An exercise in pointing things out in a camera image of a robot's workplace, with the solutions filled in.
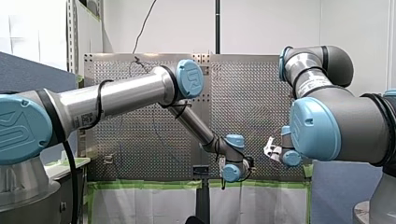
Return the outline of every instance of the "cable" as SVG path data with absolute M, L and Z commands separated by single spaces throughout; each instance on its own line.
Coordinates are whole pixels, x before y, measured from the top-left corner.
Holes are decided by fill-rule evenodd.
M 157 0 L 154 0 L 151 4 L 151 7 L 149 8 L 148 15 L 146 16 L 145 20 L 143 21 L 142 29 L 140 30 L 140 33 L 136 38 L 136 43 L 134 44 L 134 51 L 132 51 L 132 54 L 134 54 L 136 52 L 137 45 L 139 43 L 139 38 L 143 34 L 143 31 L 145 30 L 145 26 L 146 26 L 146 22 L 148 21 L 149 14 L 151 13 L 151 10 L 154 8 L 154 5 L 156 2 L 157 2 Z
M 77 224 L 78 222 L 78 177 L 77 168 L 73 156 L 72 148 L 69 142 L 66 140 L 63 142 L 64 151 L 66 151 L 67 159 L 70 165 L 70 175 L 72 177 L 72 189 L 73 189 L 73 210 L 72 210 L 72 224 Z
M 113 81 L 113 80 L 111 80 L 111 79 L 106 79 L 106 80 L 103 80 L 103 81 L 99 84 L 99 86 L 98 86 L 98 95 L 97 95 L 97 97 L 96 97 L 96 108 L 97 108 L 97 116 L 96 116 L 96 119 L 95 119 L 95 121 L 94 121 L 89 127 L 82 128 L 81 130 L 88 130 L 88 129 L 91 129 L 91 128 L 93 128 L 94 126 L 96 126 L 96 124 L 99 123 L 100 118 L 102 117 L 102 113 L 104 112 L 103 109 L 102 109 L 102 88 L 105 86 L 105 84 L 106 84 L 107 82 L 112 82 L 112 81 Z
M 0 91 L 0 94 L 6 94 L 6 95 L 12 95 L 12 94 L 17 94 L 19 93 L 18 91 Z

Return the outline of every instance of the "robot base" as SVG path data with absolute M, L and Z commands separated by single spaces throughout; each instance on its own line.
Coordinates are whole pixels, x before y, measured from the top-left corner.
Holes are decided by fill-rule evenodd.
M 34 198 L 0 206 L 2 224 L 59 224 L 61 223 L 61 185 L 52 182 L 48 190 Z

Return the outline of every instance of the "pegboard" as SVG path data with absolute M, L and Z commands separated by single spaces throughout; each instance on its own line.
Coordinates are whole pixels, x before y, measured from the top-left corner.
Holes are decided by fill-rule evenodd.
M 85 57 L 85 84 L 105 79 L 145 75 L 162 64 L 194 59 L 205 73 L 205 90 L 191 100 L 192 109 L 216 133 L 240 133 L 246 154 L 256 160 L 256 179 L 304 180 L 303 168 L 286 170 L 263 155 L 270 135 L 288 123 L 290 88 L 277 77 L 277 56 L 208 54 L 89 54 Z M 214 155 L 173 116 L 158 105 L 105 120 L 87 131 L 91 153 L 90 180 L 190 180 L 192 166 L 210 164 L 219 178 Z
M 279 81 L 278 57 L 258 55 L 212 55 L 211 120 L 217 134 L 245 137 L 244 153 L 255 159 L 255 179 L 304 180 L 302 167 L 287 168 L 270 161 L 263 148 L 270 136 L 279 144 L 280 128 L 289 123 L 290 87 Z M 211 155 L 212 177 L 219 166 Z

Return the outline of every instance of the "light blue joint cap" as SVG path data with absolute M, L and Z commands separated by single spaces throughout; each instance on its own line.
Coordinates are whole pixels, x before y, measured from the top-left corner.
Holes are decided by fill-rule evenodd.
M 298 166 L 302 160 L 300 153 L 294 150 L 287 151 L 282 157 L 283 163 L 290 167 Z
M 177 85 L 187 99 L 199 96 L 204 89 L 204 74 L 193 60 L 181 60 L 177 64 Z
M 0 165 L 38 156 L 51 136 L 52 124 L 44 108 L 18 95 L 0 94 Z
M 332 111 L 312 97 L 296 100 L 290 111 L 291 141 L 310 159 L 332 161 L 340 153 L 341 134 Z
M 385 91 L 384 96 L 396 96 L 396 90 Z
M 228 183 L 233 183 L 239 180 L 241 177 L 241 171 L 233 164 L 227 164 L 223 168 L 222 177 Z
M 243 150 L 245 147 L 245 138 L 240 134 L 227 134 L 225 141 L 239 150 Z
M 290 126 L 283 126 L 282 127 L 282 132 L 280 133 L 280 135 L 286 135 L 290 133 Z

